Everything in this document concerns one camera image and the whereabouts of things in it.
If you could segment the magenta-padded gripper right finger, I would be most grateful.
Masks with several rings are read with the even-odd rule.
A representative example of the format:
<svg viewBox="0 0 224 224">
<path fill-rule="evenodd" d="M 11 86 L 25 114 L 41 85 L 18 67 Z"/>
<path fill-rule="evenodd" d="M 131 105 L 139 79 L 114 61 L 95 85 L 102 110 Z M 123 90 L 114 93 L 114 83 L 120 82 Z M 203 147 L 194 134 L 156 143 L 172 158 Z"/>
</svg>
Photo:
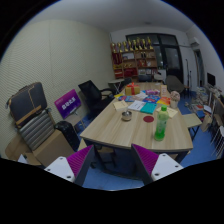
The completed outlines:
<svg viewBox="0 0 224 224">
<path fill-rule="evenodd" d="M 166 153 L 156 154 L 136 144 L 131 145 L 131 151 L 145 185 L 182 169 L 182 166 Z"/>
</svg>

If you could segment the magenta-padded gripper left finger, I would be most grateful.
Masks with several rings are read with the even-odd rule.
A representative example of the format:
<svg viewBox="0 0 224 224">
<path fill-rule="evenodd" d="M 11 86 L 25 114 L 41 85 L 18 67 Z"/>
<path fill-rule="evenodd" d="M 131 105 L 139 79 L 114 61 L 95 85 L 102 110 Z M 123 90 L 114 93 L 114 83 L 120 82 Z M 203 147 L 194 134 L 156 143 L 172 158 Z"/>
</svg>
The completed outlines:
<svg viewBox="0 0 224 224">
<path fill-rule="evenodd" d="M 69 157 L 58 157 L 45 171 L 82 186 L 93 157 L 94 146 L 90 145 Z"/>
</svg>

